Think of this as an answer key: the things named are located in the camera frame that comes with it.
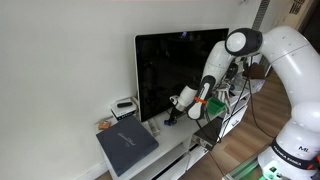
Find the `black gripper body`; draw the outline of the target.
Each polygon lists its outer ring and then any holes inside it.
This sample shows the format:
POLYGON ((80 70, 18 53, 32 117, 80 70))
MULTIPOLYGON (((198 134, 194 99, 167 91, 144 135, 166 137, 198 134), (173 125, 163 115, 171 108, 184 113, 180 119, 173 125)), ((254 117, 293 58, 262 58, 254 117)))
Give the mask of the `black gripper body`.
POLYGON ((175 124, 176 123, 176 118, 180 116, 186 107, 184 100, 177 95, 171 96, 170 97, 171 102, 173 103, 173 108, 171 110, 170 118, 168 122, 170 124, 175 124))

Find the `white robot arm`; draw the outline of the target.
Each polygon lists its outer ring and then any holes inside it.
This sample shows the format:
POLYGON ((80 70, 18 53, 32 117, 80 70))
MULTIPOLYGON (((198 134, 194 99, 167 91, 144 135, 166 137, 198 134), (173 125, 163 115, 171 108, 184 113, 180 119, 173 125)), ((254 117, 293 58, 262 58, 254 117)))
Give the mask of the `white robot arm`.
POLYGON ((270 145, 257 157, 265 180, 319 180, 320 56, 290 26, 266 33, 239 28, 212 48, 196 86, 172 96, 172 112, 200 120, 209 97, 233 59, 264 56, 278 75, 291 105, 291 116, 270 145))

